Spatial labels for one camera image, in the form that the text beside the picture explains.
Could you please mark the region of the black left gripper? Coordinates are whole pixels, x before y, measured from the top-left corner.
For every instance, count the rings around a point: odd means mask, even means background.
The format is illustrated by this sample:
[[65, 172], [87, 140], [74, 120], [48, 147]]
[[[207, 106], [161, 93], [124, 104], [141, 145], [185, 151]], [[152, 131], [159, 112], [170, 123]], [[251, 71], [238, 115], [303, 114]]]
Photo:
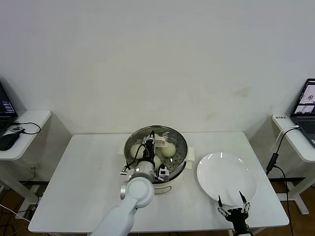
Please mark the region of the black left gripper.
[[150, 133], [150, 137], [146, 137], [144, 139], [144, 143], [146, 146], [147, 150], [147, 155], [145, 157], [146, 161], [153, 161], [155, 157], [155, 144], [154, 144], [154, 139], [155, 139], [155, 132], [152, 131]]

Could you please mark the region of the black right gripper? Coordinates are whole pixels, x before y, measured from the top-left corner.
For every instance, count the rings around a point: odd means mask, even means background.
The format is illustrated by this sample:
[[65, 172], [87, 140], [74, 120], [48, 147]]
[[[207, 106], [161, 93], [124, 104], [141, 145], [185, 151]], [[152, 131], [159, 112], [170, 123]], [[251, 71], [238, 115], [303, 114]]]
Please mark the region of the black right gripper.
[[248, 212], [250, 209], [250, 202], [247, 201], [246, 197], [239, 191], [241, 196], [243, 207], [233, 208], [225, 211], [221, 202], [221, 197], [218, 195], [218, 211], [221, 215], [225, 216], [226, 220], [233, 224], [234, 230], [247, 230], [246, 219], [248, 218]]

